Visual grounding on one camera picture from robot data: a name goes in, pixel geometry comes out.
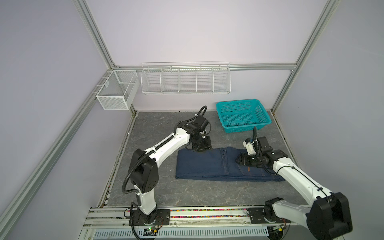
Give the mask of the dark blue denim trousers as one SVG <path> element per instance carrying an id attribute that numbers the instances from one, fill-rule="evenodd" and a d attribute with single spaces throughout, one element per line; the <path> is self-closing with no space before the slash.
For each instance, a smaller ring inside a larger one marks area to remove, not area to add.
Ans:
<path id="1" fill-rule="evenodd" d="M 272 176 L 264 169 L 237 164 L 237 157 L 245 152 L 232 147 L 205 152 L 182 149 L 178 152 L 176 179 L 219 182 L 285 181 L 283 177 Z"/>

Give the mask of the teal plastic basket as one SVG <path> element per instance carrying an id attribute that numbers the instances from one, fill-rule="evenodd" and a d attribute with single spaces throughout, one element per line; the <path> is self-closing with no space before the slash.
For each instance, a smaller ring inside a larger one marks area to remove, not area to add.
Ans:
<path id="1" fill-rule="evenodd" d="M 258 130 L 270 125 L 272 120 L 259 100 L 219 102 L 217 113 L 225 133 Z"/>

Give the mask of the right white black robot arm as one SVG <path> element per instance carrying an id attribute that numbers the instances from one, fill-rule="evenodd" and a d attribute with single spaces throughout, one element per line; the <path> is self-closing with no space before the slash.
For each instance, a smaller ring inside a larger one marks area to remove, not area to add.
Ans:
<path id="1" fill-rule="evenodd" d="M 271 176 L 284 178 L 307 202 L 307 206 L 292 204 L 277 197 L 265 202 L 261 213 L 249 209 L 250 218 L 263 217 L 268 223 L 289 220 L 307 228 L 317 240 L 333 240 L 352 232 L 353 223 L 348 198 L 325 188 L 281 150 L 274 150 L 266 137 L 253 136 L 243 142 L 247 153 L 240 154 L 240 166 L 258 167 Z"/>

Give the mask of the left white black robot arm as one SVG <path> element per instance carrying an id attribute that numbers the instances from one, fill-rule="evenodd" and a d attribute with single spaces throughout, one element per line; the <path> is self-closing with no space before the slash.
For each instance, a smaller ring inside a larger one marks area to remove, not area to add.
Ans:
<path id="1" fill-rule="evenodd" d="M 131 222 L 138 220 L 144 225 L 153 224 L 158 214 L 154 188 L 159 181 L 159 167 L 180 147 L 189 151 L 204 152 L 212 148 L 211 123 L 205 118 L 208 107 L 203 106 L 194 117 L 179 121 L 173 132 L 156 145 L 146 149 L 137 149 L 132 155 L 130 167 L 122 183 L 122 193 L 134 193 L 137 197 L 136 210 L 131 210 Z"/>

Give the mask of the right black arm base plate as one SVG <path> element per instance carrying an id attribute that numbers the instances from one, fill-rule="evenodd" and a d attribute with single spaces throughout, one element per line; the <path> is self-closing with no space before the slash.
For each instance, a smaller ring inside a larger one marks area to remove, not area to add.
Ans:
<path id="1" fill-rule="evenodd" d="M 251 224 L 290 224 L 291 221 L 278 218 L 274 214 L 271 216 L 264 213 L 264 207 L 248 208 L 246 214 L 249 216 Z"/>

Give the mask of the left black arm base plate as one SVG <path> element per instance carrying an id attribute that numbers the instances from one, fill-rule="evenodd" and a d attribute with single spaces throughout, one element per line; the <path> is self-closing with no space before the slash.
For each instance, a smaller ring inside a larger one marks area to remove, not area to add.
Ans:
<path id="1" fill-rule="evenodd" d="M 171 210 L 170 209 L 155 209 L 150 214 L 144 214 L 140 209 L 133 209 L 129 224 L 134 226 L 149 226 L 170 224 Z"/>

